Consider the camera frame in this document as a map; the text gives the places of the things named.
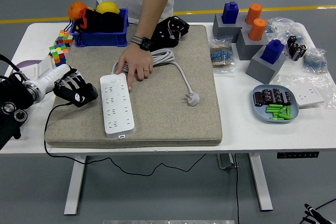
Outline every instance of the yellow ball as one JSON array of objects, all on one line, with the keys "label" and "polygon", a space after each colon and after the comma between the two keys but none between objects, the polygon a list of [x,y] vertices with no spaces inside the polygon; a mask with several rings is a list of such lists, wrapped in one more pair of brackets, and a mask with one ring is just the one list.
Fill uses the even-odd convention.
[{"label": "yellow ball", "polygon": [[99,13],[106,13],[106,12],[117,13],[117,14],[120,13],[120,10],[117,4],[112,1],[101,2],[99,5],[97,5],[96,11]]}]

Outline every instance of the robotic arm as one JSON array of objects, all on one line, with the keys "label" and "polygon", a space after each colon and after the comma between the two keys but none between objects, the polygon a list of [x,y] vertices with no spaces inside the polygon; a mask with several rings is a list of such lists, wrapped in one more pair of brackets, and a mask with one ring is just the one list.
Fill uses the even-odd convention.
[{"label": "robotic arm", "polygon": [[54,91],[56,96],[72,102],[77,107],[98,97],[96,88],[90,83],[85,83],[81,74],[69,65],[61,65],[38,80],[28,80],[11,61],[0,56],[1,60],[17,71],[9,77],[3,77],[4,80],[0,82],[0,150],[12,136],[15,139],[21,137],[20,127],[28,119],[26,110],[42,101],[47,93]]},{"label": "robotic arm", "polygon": [[313,209],[308,204],[305,204],[305,207],[307,209],[307,211],[305,211],[306,215],[308,215],[309,217],[315,220],[311,220],[307,217],[304,217],[303,221],[310,223],[310,224],[336,224],[335,222],[327,220],[324,217],[322,217],[322,215],[320,215],[315,209]]}]

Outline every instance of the rubik's cube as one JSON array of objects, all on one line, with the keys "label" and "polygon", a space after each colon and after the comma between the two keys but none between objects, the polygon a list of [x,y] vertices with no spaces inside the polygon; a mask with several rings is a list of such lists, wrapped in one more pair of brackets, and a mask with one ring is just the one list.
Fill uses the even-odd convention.
[{"label": "rubik's cube", "polygon": [[72,44],[74,38],[70,33],[65,32],[64,30],[61,30],[59,32],[58,38],[57,38],[57,43],[65,43],[67,47],[70,47]]},{"label": "rubik's cube", "polygon": [[66,57],[69,55],[69,49],[65,43],[55,44],[49,47],[50,54],[54,58],[56,67],[66,63]]}]

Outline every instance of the orange cylinder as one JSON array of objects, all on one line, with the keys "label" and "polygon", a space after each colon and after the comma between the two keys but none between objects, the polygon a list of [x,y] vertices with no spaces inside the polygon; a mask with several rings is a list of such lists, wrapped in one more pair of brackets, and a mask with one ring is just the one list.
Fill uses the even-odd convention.
[{"label": "orange cylinder", "polygon": [[263,18],[256,18],[253,21],[252,28],[250,33],[248,34],[248,37],[254,41],[261,40],[265,32],[266,26],[267,26],[266,20],[264,20]]},{"label": "orange cylinder", "polygon": [[253,20],[260,17],[262,10],[263,10],[262,5],[257,3],[251,4],[245,22],[249,25],[253,25]]}]

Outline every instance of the table leg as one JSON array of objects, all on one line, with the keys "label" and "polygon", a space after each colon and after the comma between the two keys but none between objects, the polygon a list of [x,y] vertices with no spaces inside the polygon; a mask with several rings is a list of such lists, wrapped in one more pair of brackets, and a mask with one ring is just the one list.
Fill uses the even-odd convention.
[{"label": "table leg", "polygon": [[[75,159],[84,163],[86,160],[86,156],[75,156]],[[74,162],[73,164],[72,176],[69,185],[67,202],[65,204],[64,215],[75,215],[77,213],[84,168],[85,165],[78,162]]]},{"label": "table leg", "polygon": [[272,211],[273,206],[259,153],[249,153],[261,211]]}]

